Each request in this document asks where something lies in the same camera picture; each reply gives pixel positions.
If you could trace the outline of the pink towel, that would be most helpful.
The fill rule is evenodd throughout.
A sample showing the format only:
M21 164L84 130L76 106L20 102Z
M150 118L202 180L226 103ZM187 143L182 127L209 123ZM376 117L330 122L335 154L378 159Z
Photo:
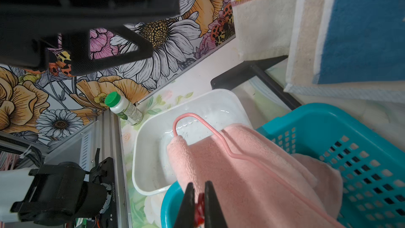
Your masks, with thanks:
M232 152L260 161L303 196L337 218L342 205L339 171L318 159L288 154L245 125L221 131ZM188 145L181 137L167 146L170 165L182 189L193 183L196 193L213 183L230 228L328 228L330 223L246 160L234 159L216 136Z

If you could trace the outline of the teal plastic basket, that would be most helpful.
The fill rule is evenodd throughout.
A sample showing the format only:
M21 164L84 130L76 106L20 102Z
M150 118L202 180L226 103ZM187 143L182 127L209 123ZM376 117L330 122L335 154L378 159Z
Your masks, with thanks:
M404 227L404 152L341 109L307 104L255 131L288 154L307 155L339 171L343 197L335 219L344 228ZM163 227L174 227L185 191L176 178L163 201Z

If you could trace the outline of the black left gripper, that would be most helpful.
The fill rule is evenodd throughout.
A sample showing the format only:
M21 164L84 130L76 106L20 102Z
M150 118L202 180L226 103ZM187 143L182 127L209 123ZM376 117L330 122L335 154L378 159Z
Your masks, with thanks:
M153 45L127 25L179 12L179 0L1 0L1 63L45 67L58 44L72 76L147 59ZM135 48L121 53L113 38Z

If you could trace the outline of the pink wire hanger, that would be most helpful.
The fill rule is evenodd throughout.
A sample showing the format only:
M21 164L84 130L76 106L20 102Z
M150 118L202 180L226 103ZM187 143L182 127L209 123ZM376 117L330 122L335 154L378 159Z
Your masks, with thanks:
M263 172L265 172L267 175L275 179L279 184L282 186L286 187L286 189L292 193L294 196L296 196L298 199L300 199L303 203L305 203L310 209L315 211L318 215L320 215L322 218L327 220L331 225L333 225L335 228L343 228L344 226L340 224L335 218L329 216L325 211L321 210L319 207L317 207L312 201L310 201L308 198L306 198L303 194L299 193L294 187L292 187L289 183L287 183L284 179L282 179L280 176L272 172L268 167L263 165L261 162L259 162L257 159L249 156L249 155L244 155L244 154L235 154L231 151L227 141L225 140L224 136L221 135L215 128L213 128L209 123L207 123L204 119L202 119L200 116L194 114L194 113L185 113L183 115L178 116L174 123L173 123L173 133L174 136L177 137L177 124L179 123L180 120L186 118L186 117L193 117L200 121L206 128L208 128L215 136L217 136L221 142L221 144L224 146L225 151L227 154L234 159L239 159L239 160L245 160L247 162L250 162L251 164L255 165L259 169L261 169Z

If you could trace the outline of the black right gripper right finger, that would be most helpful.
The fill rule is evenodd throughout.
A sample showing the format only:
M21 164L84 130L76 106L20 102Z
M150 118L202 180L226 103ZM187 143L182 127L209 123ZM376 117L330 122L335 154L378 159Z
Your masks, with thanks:
M228 228L211 181L205 183L204 195L205 228Z

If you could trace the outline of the black clothes rack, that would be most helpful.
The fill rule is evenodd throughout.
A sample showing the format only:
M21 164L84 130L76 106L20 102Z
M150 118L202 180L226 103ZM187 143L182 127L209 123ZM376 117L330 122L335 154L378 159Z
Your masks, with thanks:
M293 96L283 91L279 85L265 70L286 60L287 56L280 56L264 60L244 61L237 66L229 69L225 73L211 80L212 89L232 90L240 84L258 77L259 80L267 86L277 98L281 100L289 109L295 110L302 104Z

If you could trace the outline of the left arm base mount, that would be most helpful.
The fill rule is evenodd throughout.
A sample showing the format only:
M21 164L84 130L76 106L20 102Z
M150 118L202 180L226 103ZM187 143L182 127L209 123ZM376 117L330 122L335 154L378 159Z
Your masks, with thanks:
M118 214L113 158L108 157L89 174L89 193L92 207L88 218L90 228L117 228Z

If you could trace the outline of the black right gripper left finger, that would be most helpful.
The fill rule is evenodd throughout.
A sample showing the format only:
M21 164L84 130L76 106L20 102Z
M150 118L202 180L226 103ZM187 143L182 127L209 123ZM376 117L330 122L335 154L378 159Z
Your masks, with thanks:
M192 182L187 184L174 228L195 227L195 189Z

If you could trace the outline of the red clothespin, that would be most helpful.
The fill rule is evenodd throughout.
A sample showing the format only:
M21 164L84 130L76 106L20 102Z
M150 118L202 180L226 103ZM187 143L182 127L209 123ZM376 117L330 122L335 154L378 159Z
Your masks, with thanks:
M194 212L194 228L201 228L205 224L205 194L198 195Z

